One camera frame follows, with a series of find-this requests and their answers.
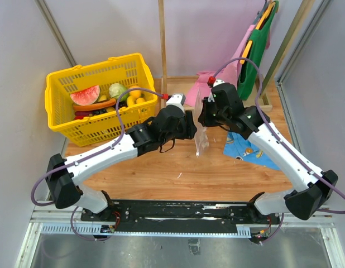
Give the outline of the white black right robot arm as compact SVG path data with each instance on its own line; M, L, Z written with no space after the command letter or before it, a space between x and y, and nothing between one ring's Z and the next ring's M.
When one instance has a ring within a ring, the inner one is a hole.
M292 183L292 189L277 193L259 193L247 208L247 218L260 223L272 213L291 213L308 220L330 197L338 176L323 171L308 161L284 139L269 117L256 106L244 107L234 85L216 80L208 97L202 100L198 118L204 127L226 126L267 155Z

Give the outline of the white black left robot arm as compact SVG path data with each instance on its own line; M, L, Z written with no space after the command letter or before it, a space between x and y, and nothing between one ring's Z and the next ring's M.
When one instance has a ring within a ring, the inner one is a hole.
M182 111L169 105L156 117L129 128L122 136L81 155L63 159L60 154L50 157L45 181L57 209L72 205L86 208L101 221L113 215L112 202L104 191L96 191L83 182L119 162L134 159L148 152L163 152L169 141L191 140L197 128L192 111Z

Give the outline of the green cabbage toy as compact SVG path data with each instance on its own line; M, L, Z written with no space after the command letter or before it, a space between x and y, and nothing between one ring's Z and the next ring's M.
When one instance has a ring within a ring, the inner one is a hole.
M113 83L109 87L109 96L110 98L118 99L122 95L121 101L125 101L129 96L126 90L127 88L123 84Z

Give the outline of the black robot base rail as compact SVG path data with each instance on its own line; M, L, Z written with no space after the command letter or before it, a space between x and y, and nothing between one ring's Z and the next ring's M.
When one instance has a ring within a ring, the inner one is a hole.
M117 233L127 235L227 235L238 233L239 224L277 225L275 214L263 216L246 202L189 202L115 200L109 212L95 214L83 209L83 222L102 222L100 233L108 233L117 221Z

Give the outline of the clear zip top bag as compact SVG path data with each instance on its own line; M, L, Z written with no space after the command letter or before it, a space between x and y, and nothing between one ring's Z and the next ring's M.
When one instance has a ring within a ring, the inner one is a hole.
M199 157L202 155L203 151L209 146L207 128L203 127L201 123L198 122L198 118L201 115L203 108L203 102L200 95L200 90L197 91L197 97L195 100L194 110L193 110L193 120L197 128L197 131L194 136L194 142L196 146L196 156Z

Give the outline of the yellow mango toy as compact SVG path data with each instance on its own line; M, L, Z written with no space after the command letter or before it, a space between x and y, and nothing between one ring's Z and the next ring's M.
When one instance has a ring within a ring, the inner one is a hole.
M127 99L126 99L126 104L127 104L127 107L131 107L133 105L136 104L136 98L132 95L130 95Z

